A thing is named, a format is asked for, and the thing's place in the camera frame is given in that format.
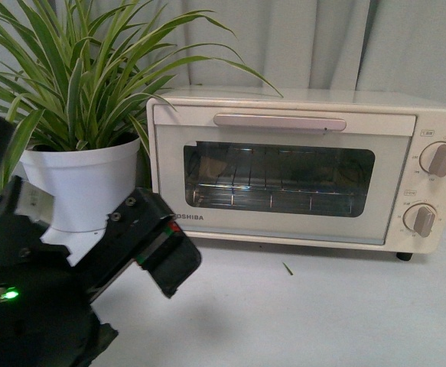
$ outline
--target oven door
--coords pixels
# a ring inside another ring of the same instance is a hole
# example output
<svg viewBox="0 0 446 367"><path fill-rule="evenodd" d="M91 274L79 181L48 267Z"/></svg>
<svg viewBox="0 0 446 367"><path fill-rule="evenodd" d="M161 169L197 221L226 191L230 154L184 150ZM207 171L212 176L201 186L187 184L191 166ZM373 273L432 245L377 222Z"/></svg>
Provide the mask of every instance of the oven door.
<svg viewBox="0 0 446 367"><path fill-rule="evenodd" d="M154 186L184 230L384 244L415 116L155 105Z"/></svg>

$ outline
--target toshiba logo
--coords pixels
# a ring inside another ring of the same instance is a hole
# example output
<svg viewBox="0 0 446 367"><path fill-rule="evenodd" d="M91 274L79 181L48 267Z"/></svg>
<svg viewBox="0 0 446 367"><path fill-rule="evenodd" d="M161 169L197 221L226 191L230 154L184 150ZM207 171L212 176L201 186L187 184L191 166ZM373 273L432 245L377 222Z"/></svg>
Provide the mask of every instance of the toshiba logo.
<svg viewBox="0 0 446 367"><path fill-rule="evenodd" d="M204 220L203 216L193 216L191 214L177 214L177 219L192 219L192 220Z"/></svg>

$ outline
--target oven handle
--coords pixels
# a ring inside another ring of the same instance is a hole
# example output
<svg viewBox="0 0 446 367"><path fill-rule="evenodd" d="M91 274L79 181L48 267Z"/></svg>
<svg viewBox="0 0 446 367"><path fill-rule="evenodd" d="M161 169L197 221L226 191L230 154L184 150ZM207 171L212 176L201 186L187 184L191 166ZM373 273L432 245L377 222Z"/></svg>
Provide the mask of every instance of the oven handle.
<svg viewBox="0 0 446 367"><path fill-rule="evenodd" d="M300 117L282 115L249 115L244 113L218 113L214 124L220 127L264 128L283 132L304 132L307 134L326 134L341 132L347 127L342 119L320 117Z"/></svg>

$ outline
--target timer knob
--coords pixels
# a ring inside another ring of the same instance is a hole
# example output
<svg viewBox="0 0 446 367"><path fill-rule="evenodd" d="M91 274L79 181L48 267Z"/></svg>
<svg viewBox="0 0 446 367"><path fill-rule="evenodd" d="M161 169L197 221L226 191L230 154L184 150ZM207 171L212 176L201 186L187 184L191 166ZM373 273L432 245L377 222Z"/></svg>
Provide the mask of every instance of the timer knob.
<svg viewBox="0 0 446 367"><path fill-rule="evenodd" d="M435 209L431 206L419 204L406 210L403 222L405 226L417 232L421 237L428 237L434 225L436 214Z"/></svg>
<svg viewBox="0 0 446 367"><path fill-rule="evenodd" d="M429 145L420 156L423 170L438 177L446 175L446 143L438 142Z"/></svg>

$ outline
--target spider plant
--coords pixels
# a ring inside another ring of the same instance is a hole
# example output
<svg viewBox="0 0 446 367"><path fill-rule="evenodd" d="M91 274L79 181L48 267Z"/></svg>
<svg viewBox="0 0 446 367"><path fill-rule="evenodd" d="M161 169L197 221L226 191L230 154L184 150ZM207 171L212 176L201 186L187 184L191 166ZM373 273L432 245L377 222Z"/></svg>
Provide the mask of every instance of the spider plant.
<svg viewBox="0 0 446 367"><path fill-rule="evenodd" d="M26 24L0 1L0 45L19 65L0 60L0 113L15 125L0 172L0 190L24 149L36 145L52 151L107 148L122 134L136 132L148 163L145 103L151 97L162 99L160 91L176 77L179 66L215 60L269 84L224 44L211 43L232 51L237 61L184 56L208 44L178 47L165 41L171 32L196 20L232 33L211 17L210 10L189 11L160 25L163 7L139 24L135 16L152 0L122 1L96 18L95 1L64 1L65 11L58 16L48 0L17 0Z"/></svg>

